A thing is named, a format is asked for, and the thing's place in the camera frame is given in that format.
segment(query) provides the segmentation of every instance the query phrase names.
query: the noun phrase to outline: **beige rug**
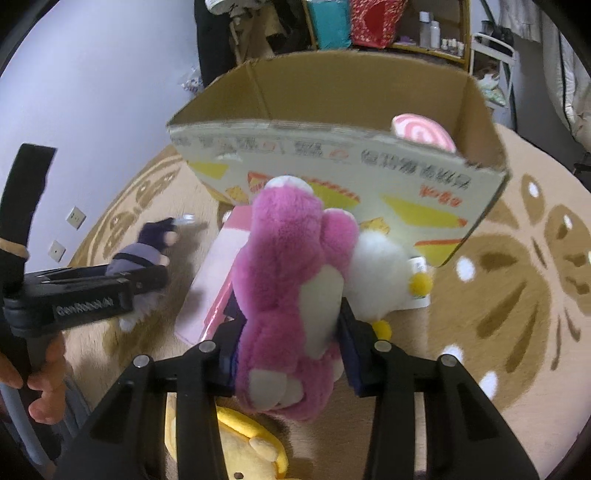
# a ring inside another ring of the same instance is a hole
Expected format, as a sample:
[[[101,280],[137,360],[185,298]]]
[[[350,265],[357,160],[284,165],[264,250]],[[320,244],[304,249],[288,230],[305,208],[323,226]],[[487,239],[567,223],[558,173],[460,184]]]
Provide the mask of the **beige rug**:
[[[591,415],[591,196],[552,158],[503,127],[499,133],[514,175],[505,194],[438,270],[431,307],[390,320],[393,341],[408,353],[461,357],[544,478]],[[218,231],[218,205],[168,147],[113,202],[72,262],[107,263],[144,222],[182,213],[200,222],[184,228],[170,251],[171,283],[160,310],[130,334],[114,322],[68,334],[67,357],[92,406],[135,355],[161,359],[186,350],[172,333],[174,319]],[[276,424],[289,476],[361,479],[373,407],[341,380],[318,421]],[[417,418],[422,469],[424,415]]]

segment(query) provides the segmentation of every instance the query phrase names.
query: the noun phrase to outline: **human hand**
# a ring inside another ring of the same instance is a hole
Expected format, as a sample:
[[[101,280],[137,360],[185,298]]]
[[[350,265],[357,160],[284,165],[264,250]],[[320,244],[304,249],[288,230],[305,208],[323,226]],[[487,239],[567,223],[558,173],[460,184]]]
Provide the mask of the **human hand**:
[[[59,422],[66,410],[66,344],[60,333],[47,347],[45,364],[31,374],[27,385],[41,392],[41,398],[29,405],[29,414],[39,423],[53,425]],[[0,352],[0,382],[12,388],[22,388],[23,381],[17,369]]]

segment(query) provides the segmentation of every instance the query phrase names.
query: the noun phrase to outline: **white plush toy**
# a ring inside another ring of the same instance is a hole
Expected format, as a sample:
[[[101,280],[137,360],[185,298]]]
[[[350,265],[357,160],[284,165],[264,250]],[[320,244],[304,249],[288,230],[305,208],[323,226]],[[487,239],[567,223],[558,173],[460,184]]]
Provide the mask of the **white plush toy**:
[[[413,272],[409,259],[409,252],[382,232],[361,232],[344,289],[358,320],[377,322],[398,310],[409,295],[420,297],[431,292],[431,276]]]

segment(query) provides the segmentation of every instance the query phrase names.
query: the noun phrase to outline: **plastic bag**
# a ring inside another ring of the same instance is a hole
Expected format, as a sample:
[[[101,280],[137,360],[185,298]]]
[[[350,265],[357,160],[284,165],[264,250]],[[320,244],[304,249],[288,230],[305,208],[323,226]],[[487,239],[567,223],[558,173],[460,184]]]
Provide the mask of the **plastic bag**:
[[[308,10],[319,49],[350,47],[351,26],[347,0],[308,0]]]
[[[204,89],[201,72],[195,67],[191,67],[191,71],[180,79],[179,84],[183,90],[194,95],[201,93]]]

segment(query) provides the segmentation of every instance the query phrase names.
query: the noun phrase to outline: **yellow graphic on box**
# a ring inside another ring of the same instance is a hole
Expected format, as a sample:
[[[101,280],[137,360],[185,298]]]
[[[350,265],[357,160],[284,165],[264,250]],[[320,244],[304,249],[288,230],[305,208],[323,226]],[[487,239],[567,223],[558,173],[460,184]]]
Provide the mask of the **yellow graphic on box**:
[[[462,239],[425,240],[414,244],[414,248],[434,267],[440,267],[454,252]]]
[[[359,196],[336,183],[310,177],[302,177],[301,179],[312,187],[314,195],[324,203],[324,208],[352,210],[361,202]]]
[[[384,220],[384,217],[377,217],[372,218],[371,220],[366,220],[359,224],[360,230],[374,230],[377,232],[382,232],[384,235],[388,235],[390,233],[390,226]]]
[[[436,208],[425,207],[418,203],[408,202],[398,197],[382,195],[382,200],[402,219],[412,226],[432,228],[460,228],[466,226],[467,220]]]
[[[202,181],[201,183],[203,183],[203,186],[205,187],[205,189],[218,202],[229,203],[230,205],[233,205],[232,201],[228,197],[226,197],[223,193],[218,192],[215,188],[213,188],[211,185],[208,185],[204,181]]]
[[[257,173],[256,171],[250,171],[246,175],[246,180],[248,181],[248,186],[252,193],[256,193],[261,190],[271,177],[269,175],[265,175],[262,173]]]
[[[191,167],[196,172],[203,173],[208,177],[220,180],[230,166],[219,162],[194,161],[189,163],[189,167]]]
[[[234,185],[233,187],[226,189],[226,193],[236,203],[248,205],[248,195],[240,188],[240,185]]]

